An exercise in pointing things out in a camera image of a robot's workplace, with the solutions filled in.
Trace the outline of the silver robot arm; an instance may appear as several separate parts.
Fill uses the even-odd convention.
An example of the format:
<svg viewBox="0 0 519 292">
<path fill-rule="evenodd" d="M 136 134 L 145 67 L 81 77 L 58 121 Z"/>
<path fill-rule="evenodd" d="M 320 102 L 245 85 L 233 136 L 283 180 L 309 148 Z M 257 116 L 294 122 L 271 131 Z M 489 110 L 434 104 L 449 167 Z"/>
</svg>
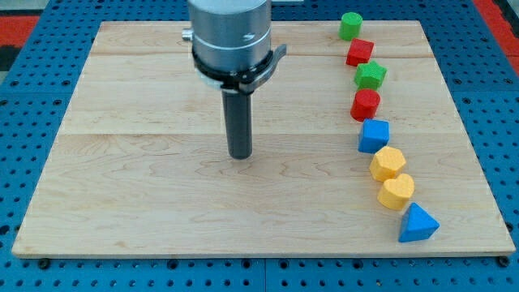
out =
<svg viewBox="0 0 519 292">
<path fill-rule="evenodd" d="M 189 0 L 194 66 L 207 85 L 221 90 L 229 155 L 252 154 L 251 95 L 274 74 L 287 46 L 272 49 L 269 0 Z"/>
</svg>

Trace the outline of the black clamp ring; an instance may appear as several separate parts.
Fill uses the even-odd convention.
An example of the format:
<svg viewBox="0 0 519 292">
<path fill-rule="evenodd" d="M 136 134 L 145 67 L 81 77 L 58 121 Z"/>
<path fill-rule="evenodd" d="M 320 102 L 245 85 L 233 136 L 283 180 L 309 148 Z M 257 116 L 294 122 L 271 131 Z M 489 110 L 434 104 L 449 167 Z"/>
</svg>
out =
<svg viewBox="0 0 519 292">
<path fill-rule="evenodd" d="M 208 86 L 224 92 L 251 95 L 257 88 L 265 84 L 274 74 L 279 61 L 287 54 L 287 44 L 269 50 L 266 57 L 245 71 L 219 71 L 204 64 L 197 53 L 192 50 L 195 70 Z"/>
</svg>

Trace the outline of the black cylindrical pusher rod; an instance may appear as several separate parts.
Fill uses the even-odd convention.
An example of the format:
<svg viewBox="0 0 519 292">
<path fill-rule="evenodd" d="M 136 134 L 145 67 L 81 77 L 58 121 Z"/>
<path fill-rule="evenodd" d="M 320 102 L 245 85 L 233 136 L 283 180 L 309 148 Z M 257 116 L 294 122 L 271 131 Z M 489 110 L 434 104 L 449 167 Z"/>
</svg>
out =
<svg viewBox="0 0 519 292">
<path fill-rule="evenodd" d="M 223 92 L 226 139 L 229 155 L 237 160 L 252 154 L 251 97 L 237 92 Z"/>
</svg>

